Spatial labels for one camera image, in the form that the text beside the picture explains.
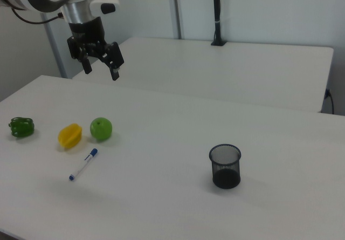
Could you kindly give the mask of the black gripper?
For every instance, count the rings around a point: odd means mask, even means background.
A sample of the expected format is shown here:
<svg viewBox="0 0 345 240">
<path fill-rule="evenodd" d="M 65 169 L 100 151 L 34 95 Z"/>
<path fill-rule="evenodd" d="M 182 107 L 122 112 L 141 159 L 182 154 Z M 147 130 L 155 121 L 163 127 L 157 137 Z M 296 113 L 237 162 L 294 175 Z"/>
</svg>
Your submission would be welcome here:
<svg viewBox="0 0 345 240">
<path fill-rule="evenodd" d="M 73 59 L 78 60 L 82 64 L 84 72 L 90 74 L 92 72 L 88 55 L 98 58 L 104 63 L 110 71 L 113 81 L 116 81 L 119 75 L 119 69 L 124 64 L 124 59 L 118 43 L 105 43 L 105 31 L 100 17 L 86 23 L 73 24 L 69 23 L 72 37 L 67 39 L 68 48 Z M 97 43 L 91 47 L 88 54 L 85 44 Z"/>
</svg>

